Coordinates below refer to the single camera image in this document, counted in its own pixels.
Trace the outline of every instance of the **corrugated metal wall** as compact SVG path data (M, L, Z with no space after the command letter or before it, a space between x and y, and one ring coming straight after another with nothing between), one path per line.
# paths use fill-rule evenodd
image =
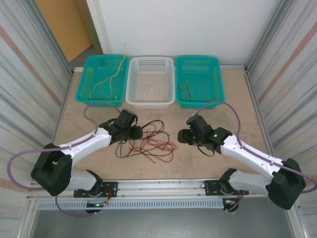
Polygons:
M250 78L276 155L295 159L317 179L316 0L291 3L251 65ZM317 192L299 201L311 236L317 236Z
M0 237L12 237L26 191L6 174L9 158L51 141L71 69L32 1L0 1ZM35 155L13 162L14 177L29 185Z

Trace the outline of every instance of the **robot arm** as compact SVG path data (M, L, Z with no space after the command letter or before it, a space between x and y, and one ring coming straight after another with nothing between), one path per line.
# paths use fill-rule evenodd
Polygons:
M224 128L213 129L200 115L186 121L189 129L180 130L178 141L194 146L204 146L208 150L230 156L247 165L259 175L246 174L236 169L228 169L220 178L221 189L230 194L234 190L248 190L268 196L273 203L283 209L290 209L306 187L302 176L296 175L276 164L301 171L296 161L283 161L267 155L242 142L243 147L268 158L271 163L259 159L240 147L237 137Z
M140 126L132 125L137 116L128 110L123 110L118 118L111 119L99 125L96 132L91 132L75 141L55 146L48 144L44 149L69 147L56 152L40 154L31 177L52 196L56 196L66 189L83 189L91 194L98 194L101 190L102 179L92 171L73 171L72 168L81 159L104 147L122 140L135 140L143 136Z

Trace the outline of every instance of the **gray floor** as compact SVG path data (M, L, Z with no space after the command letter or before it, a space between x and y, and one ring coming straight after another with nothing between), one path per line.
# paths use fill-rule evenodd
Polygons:
M293 238L287 212L267 198L245 198L236 214L221 209L108 210L72 218L39 211L33 238Z
M95 56L97 53L93 46L88 47L83 53L70 62L72 68L84 67L87 57Z

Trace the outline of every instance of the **red wire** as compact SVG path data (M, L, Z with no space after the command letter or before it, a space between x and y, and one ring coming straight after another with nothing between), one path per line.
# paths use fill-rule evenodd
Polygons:
M107 191L108 191L108 193L109 193L109 198L111 198L112 197L112 191L111 191L111 189L110 188L108 188L108 187L104 187L103 188L103 191L106 193Z
M167 136L168 136L168 134L167 134L166 132L164 132L164 131L157 131L157 127L156 127L154 124L148 124L148 125L146 125L145 127L150 126L150 125L154 126L155 130L154 130L154 132L148 132L148 131L147 131L147 139L146 139L146 142L143 143L142 147L134 147L134 146L132 145L131 141L129 141L129 143L130 143L130 145L131 145L131 148L130 148L130 151L129 151L128 155L129 155L132 151L134 151L134 152L138 152L138 153L143 154L143 155L146 156L149 160L151 160L154 164L155 164L155 161L152 160L152 159L150 158L150 156L153 156L153 157L155 157L155 158L157 158L157 159L159 159L159 160L161 160L161 161L163 161L163 162L166 162L166 163L171 162L171 161L173 160L173 158L174 158L174 153L173 153L173 151L178 149L177 145L175 145L175 144L174 144L173 142L171 142L171 141L162 141L162 140L152 139L152 137L154 137L154 136L156 136L156 135L158 135L158 134L161 134L161 133L166 134ZM145 148L144 148L145 145L153 146L154 148L159 149L159 150L161 150L161 151L168 151L168 152L170 152L170 153L172 154L172 157L171 157L171 159L170 159L169 161L163 160L163 159L161 159L159 156L152 154L152 153L150 152L150 149L145 149Z

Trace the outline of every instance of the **laundry basket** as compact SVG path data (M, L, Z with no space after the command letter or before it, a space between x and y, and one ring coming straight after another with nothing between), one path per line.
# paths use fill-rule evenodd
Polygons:
M120 55L88 57L78 86L76 100L85 104L104 101L120 107L124 99L129 58L126 57L116 77L113 77L112 80L105 80L116 74L123 57ZM95 104L94 106L109 107L106 104Z
M210 101L225 101L219 60L207 56L176 58L176 101L182 108L200 108ZM213 103L212 109L221 103Z
M130 61L125 100L135 108L167 108L175 101L174 61L135 57Z

